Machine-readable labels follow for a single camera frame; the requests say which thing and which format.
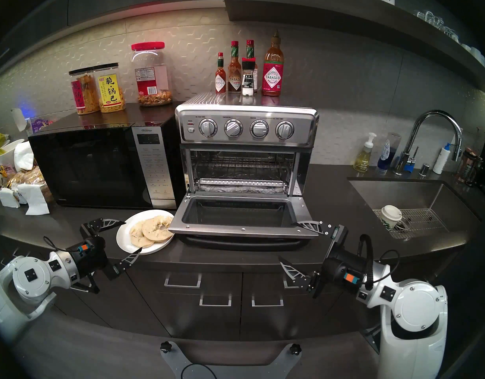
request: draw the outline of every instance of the faucet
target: faucet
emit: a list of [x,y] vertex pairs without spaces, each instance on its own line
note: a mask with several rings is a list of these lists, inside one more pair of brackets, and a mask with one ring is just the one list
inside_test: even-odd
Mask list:
[[455,121],[455,119],[447,112],[440,111],[440,110],[427,111],[426,113],[421,114],[418,117],[418,119],[415,121],[413,125],[413,130],[411,131],[411,135],[409,136],[406,147],[402,151],[399,162],[395,166],[395,169],[394,169],[395,174],[402,175],[402,170],[404,169],[404,166],[406,165],[409,159],[409,153],[411,152],[411,147],[413,146],[414,139],[418,134],[418,129],[420,129],[420,125],[423,123],[423,121],[425,121],[429,117],[443,117],[443,118],[446,118],[451,123],[451,126],[453,126],[453,130],[455,130],[455,146],[453,148],[451,160],[457,161],[458,158],[460,157],[460,154],[462,152],[462,149],[460,148],[462,146],[462,133],[460,131],[460,126],[458,125],[457,121]]

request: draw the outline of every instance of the tabasco bottle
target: tabasco bottle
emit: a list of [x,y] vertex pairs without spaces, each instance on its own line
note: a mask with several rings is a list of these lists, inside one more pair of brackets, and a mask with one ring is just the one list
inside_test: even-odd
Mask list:
[[[246,58],[255,57],[255,44],[251,39],[246,41]],[[253,94],[257,93],[257,78],[258,78],[258,67],[255,63],[255,68],[253,69]]]
[[232,41],[232,60],[228,64],[228,91],[241,92],[241,64],[239,63],[239,42]]
[[223,53],[218,53],[218,70],[215,73],[214,84],[217,94],[224,94],[227,92],[227,75],[223,70]]
[[264,58],[262,95],[265,96],[279,96],[281,94],[284,55],[279,48],[280,43],[281,38],[276,30],[276,33],[271,38],[271,48],[267,50]]

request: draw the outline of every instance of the sink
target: sink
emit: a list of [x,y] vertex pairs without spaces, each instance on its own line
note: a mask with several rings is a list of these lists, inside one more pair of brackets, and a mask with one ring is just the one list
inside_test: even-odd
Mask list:
[[410,221],[407,231],[390,231],[396,239],[456,231],[473,233],[480,221],[448,186],[440,181],[350,179],[351,185],[379,218],[381,208],[394,205]]

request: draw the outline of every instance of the orange label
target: orange label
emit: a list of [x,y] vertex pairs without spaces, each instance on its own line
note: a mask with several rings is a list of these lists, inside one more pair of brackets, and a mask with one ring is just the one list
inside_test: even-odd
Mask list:
[[104,107],[119,106],[121,104],[120,89],[116,74],[106,74],[98,78],[98,88],[101,90]]

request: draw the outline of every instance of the tiled backsplash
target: tiled backsplash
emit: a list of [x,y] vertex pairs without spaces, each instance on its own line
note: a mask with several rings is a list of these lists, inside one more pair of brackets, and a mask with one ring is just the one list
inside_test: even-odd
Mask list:
[[[173,96],[186,100],[214,89],[219,51],[230,57],[230,41],[255,41],[257,64],[279,28],[285,55],[283,92],[302,98],[320,113],[312,161],[350,164],[375,132],[371,164],[379,157],[387,132],[402,136],[404,147],[414,120],[432,109],[445,110],[464,128],[464,144],[473,145],[476,127],[485,131],[485,94],[447,69],[415,54],[360,36],[312,27],[269,23],[233,23],[224,9],[192,9],[117,20],[59,39],[22,59],[0,76],[0,131],[17,133],[10,114],[58,119],[74,111],[69,70],[119,62],[125,99],[136,99],[130,68],[136,42],[162,40],[172,74]],[[453,131],[441,118],[422,125],[415,145],[417,166],[433,164]],[[455,169],[449,162],[447,169]]]

